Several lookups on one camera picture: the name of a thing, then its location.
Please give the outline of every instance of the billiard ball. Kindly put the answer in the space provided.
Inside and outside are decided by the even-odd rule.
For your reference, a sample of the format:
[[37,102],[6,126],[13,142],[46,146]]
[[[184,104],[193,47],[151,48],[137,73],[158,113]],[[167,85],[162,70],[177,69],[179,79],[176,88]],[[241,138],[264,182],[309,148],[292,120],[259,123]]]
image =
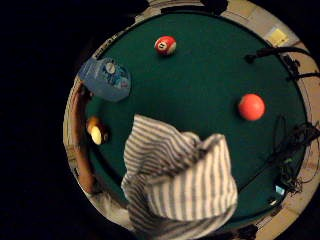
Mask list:
[[93,126],[91,129],[91,138],[95,144],[101,145],[108,140],[108,134],[104,128]]
[[176,40],[171,36],[163,36],[158,38],[154,44],[154,48],[160,55],[170,55],[172,54],[177,47]]
[[101,145],[108,140],[108,133],[105,126],[101,123],[101,120],[95,116],[87,120],[87,132],[91,136],[92,141],[97,145]]
[[248,121],[260,119],[266,111],[264,101],[257,94],[244,95],[238,105],[240,115]]

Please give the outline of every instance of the blue paper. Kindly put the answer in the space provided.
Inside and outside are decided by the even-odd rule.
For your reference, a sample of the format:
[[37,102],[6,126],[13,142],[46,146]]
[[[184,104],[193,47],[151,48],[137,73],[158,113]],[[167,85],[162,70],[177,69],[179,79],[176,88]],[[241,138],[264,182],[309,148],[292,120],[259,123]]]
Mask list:
[[94,95],[107,101],[118,102],[130,94],[130,73],[112,58],[90,58],[78,76]]

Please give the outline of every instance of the green felt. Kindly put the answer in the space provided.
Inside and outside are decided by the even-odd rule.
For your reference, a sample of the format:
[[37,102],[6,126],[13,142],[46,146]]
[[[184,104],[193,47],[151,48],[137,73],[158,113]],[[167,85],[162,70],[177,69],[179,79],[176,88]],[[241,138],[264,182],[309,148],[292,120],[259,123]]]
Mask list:
[[[153,48],[162,35],[177,40],[171,57],[160,57]],[[293,82],[285,80],[288,72],[277,57],[258,59],[252,65],[244,61],[246,54],[266,46],[237,24],[195,13],[162,15],[123,35],[103,57],[114,58],[131,72],[130,97],[118,103],[95,97],[87,108],[87,116],[99,116],[110,128],[111,140],[99,147],[108,164],[125,174],[125,141],[134,114],[142,114],[172,124],[179,131],[193,131],[202,139],[224,134],[233,176],[242,186],[271,153],[277,116],[286,118],[288,128],[306,121],[300,93]],[[236,106],[246,93],[257,93],[265,100],[267,111],[262,119],[249,122],[239,116]],[[295,156],[296,168],[303,154]],[[93,154],[91,157],[101,171],[103,161]],[[271,168],[241,192],[231,223],[265,213],[270,209],[269,197],[281,199],[273,185],[277,174],[277,169]],[[119,187],[112,189],[124,199]]]

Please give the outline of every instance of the striped fabric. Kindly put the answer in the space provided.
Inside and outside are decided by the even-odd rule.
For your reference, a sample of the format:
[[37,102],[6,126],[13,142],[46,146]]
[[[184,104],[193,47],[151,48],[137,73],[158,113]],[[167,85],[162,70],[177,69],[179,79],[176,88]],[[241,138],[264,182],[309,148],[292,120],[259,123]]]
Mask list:
[[226,139],[135,115],[124,151],[122,188],[135,230],[147,239],[195,239],[234,213],[237,188]]

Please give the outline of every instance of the striped cloth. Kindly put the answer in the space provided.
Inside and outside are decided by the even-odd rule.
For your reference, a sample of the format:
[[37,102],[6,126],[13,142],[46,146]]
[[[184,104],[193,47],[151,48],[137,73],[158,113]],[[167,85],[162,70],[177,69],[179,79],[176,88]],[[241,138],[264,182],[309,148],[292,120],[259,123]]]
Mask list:
[[122,189],[136,232],[146,239],[195,239],[234,213],[237,188],[226,139],[135,115],[124,151]]

